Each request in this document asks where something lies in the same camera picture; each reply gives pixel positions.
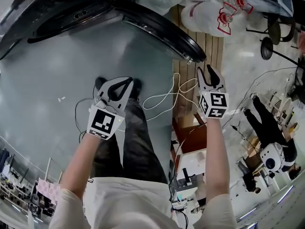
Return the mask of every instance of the black appliance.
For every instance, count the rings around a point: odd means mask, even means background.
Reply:
[[[202,62],[206,55],[185,32],[134,0],[20,0],[0,22],[0,59],[22,40],[40,42],[63,32],[120,18],[149,34],[176,59]]]

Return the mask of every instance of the gray floor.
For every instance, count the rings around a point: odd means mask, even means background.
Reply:
[[[141,101],[170,89],[172,59],[144,37],[120,22],[98,25],[72,35],[20,45],[13,55],[0,61],[0,135],[16,150],[4,141],[23,171],[29,167],[31,177],[43,177],[49,157],[56,162],[51,164],[51,177],[58,178],[66,168],[78,145],[75,104],[92,97],[97,76],[141,79]],[[155,109],[145,111],[146,117],[170,108],[172,102],[169,97]],[[90,105],[86,101],[77,109],[82,130],[87,127]],[[169,111],[148,123],[154,150],[166,174],[171,122]],[[122,154],[124,133],[116,135]]]

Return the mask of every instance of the washing machine door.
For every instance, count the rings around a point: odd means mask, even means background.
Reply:
[[[115,1],[113,7],[124,16],[123,22],[142,30],[147,38],[158,41],[154,42],[155,46],[169,52],[173,58],[188,62],[203,62],[206,59],[202,48],[165,17],[131,1]]]

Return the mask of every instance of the white sleeve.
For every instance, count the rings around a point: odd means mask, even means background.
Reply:
[[[81,200],[72,192],[62,189],[49,229],[90,229]]]
[[[221,194],[211,199],[194,224],[195,229],[235,229],[236,219],[229,194]]]

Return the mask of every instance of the person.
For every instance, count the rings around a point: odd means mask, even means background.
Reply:
[[[125,108],[123,166],[115,135],[105,141],[85,134],[64,172],[50,229],[178,229],[171,219],[168,181],[138,103],[140,85],[134,79]],[[207,205],[195,228],[236,228],[228,157],[216,119],[207,120],[205,174]]]
[[[262,122],[260,123],[249,109],[244,110],[244,115],[256,132],[257,137],[261,142],[261,149],[264,149],[267,145],[272,143],[279,143],[282,145],[285,161],[293,163],[290,166],[284,166],[282,172],[288,172],[290,179],[295,179],[299,175],[301,167],[295,163],[297,150],[294,140],[291,138],[289,131],[284,125],[282,126],[284,136],[282,135],[274,116],[261,103],[257,95],[253,94],[252,99],[253,105],[258,111]]]
[[[253,173],[246,167],[241,161],[237,162],[238,168],[243,173],[244,186],[248,192],[254,192],[256,194],[261,192],[259,187],[256,187],[256,181]]]

